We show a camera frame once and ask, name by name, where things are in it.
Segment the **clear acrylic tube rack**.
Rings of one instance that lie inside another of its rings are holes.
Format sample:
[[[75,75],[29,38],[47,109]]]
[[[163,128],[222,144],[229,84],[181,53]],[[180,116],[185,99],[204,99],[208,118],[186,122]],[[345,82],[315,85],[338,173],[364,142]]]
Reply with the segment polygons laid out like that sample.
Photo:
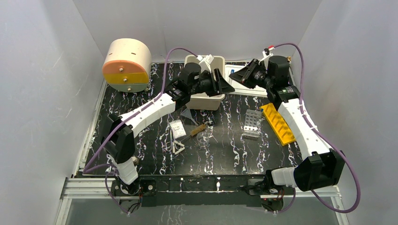
[[[245,122],[243,127],[243,137],[249,139],[258,139],[261,134],[262,113],[255,110],[246,110]]]

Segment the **yellow test tube rack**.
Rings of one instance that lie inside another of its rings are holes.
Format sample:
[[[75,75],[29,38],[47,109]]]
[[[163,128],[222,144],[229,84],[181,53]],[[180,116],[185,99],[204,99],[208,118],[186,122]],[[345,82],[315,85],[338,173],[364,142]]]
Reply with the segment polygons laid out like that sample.
[[[282,146],[296,141],[293,132],[272,103],[261,106],[260,111],[271,126]]]

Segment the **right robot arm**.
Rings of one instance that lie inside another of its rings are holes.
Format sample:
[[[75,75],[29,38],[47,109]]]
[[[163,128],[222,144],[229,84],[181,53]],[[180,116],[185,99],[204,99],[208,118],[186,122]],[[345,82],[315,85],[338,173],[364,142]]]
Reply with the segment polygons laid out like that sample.
[[[267,64],[253,59],[229,77],[250,89],[264,88],[271,105],[263,112],[276,123],[274,131],[281,137],[294,137],[299,146],[302,162],[298,166],[266,171],[264,187],[268,193],[277,194],[283,186],[309,191],[339,182],[344,160],[316,134],[315,125],[306,123],[300,92],[289,84],[290,64],[286,57],[271,56]]]

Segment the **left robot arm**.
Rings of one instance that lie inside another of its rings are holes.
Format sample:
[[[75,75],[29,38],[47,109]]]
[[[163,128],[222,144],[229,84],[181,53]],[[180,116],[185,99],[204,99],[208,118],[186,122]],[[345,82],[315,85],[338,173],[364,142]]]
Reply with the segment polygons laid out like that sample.
[[[133,163],[134,139],[147,126],[170,114],[188,102],[195,94],[209,97],[234,92],[235,89],[223,78],[219,69],[201,70],[197,63],[187,63],[179,76],[168,83],[153,100],[120,116],[111,114],[103,126],[104,149],[118,171],[122,189],[129,195],[140,190],[138,172]]]

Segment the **white bin lid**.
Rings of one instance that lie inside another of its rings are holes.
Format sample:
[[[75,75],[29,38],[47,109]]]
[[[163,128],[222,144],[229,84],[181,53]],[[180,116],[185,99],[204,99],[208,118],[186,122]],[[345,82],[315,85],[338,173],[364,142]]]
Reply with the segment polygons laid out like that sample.
[[[232,94],[263,98],[267,97],[267,92],[264,88],[256,86],[254,89],[250,89],[229,78],[231,73],[239,71],[240,69],[244,68],[244,66],[227,64],[224,68],[226,75],[225,80],[235,89]]]

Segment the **beige plastic bin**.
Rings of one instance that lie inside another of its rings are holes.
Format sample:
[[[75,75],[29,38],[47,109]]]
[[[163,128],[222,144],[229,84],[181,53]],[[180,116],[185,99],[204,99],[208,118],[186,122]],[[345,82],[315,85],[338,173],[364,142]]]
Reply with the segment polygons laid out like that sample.
[[[211,69],[218,68],[225,77],[225,58],[223,56],[214,56],[210,63]],[[206,93],[195,94],[191,96],[190,102],[186,104],[187,108],[194,110],[210,110],[216,111],[219,109],[221,101],[224,100],[225,94],[209,97]]]

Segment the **clear plastic funnel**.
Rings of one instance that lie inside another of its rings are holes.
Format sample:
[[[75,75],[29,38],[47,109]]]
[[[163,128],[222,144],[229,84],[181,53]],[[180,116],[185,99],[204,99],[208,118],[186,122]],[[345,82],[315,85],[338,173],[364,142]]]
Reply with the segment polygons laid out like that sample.
[[[181,112],[181,116],[190,119],[196,126],[198,126],[198,123],[195,121],[195,119],[192,117],[191,111],[189,108],[185,108]]]

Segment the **clear glass beaker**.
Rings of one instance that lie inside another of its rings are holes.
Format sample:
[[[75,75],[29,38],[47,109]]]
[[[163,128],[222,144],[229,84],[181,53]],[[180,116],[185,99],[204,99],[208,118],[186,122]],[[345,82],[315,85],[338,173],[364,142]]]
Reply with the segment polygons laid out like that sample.
[[[210,145],[211,134],[206,131],[199,132],[196,136],[197,146],[202,149],[207,149]]]

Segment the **white paper tag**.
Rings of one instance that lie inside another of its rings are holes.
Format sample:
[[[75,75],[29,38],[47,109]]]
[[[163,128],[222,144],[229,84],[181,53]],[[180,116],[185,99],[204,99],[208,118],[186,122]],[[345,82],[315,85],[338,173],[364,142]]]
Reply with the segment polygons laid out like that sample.
[[[170,122],[169,125],[172,130],[173,137],[175,139],[186,136],[186,131],[184,129],[184,126],[183,126],[181,120],[174,120],[174,121]]]

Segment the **white clay triangle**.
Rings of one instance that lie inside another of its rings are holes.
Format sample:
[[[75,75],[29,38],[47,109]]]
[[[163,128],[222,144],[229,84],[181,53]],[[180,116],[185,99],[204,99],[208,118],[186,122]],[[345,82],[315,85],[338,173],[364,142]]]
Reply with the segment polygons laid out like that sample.
[[[172,143],[172,153],[178,155],[180,152],[185,150],[185,145],[179,141],[173,141]]]

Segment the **round beige drawer cabinet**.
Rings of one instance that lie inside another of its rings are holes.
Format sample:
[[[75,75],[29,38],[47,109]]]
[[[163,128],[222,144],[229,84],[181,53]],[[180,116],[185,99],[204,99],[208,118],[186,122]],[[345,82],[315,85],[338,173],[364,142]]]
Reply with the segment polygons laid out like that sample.
[[[110,44],[102,73],[108,85],[115,90],[136,93],[148,87],[151,64],[151,52],[143,42],[120,38]]]

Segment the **black base frame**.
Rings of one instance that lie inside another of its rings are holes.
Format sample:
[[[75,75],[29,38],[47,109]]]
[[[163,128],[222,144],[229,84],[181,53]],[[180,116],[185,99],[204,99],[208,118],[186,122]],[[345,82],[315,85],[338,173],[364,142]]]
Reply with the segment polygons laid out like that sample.
[[[165,205],[243,205],[281,211],[294,189],[276,186],[265,175],[142,175],[130,185],[118,177],[109,185],[120,200],[136,200],[129,208]]]

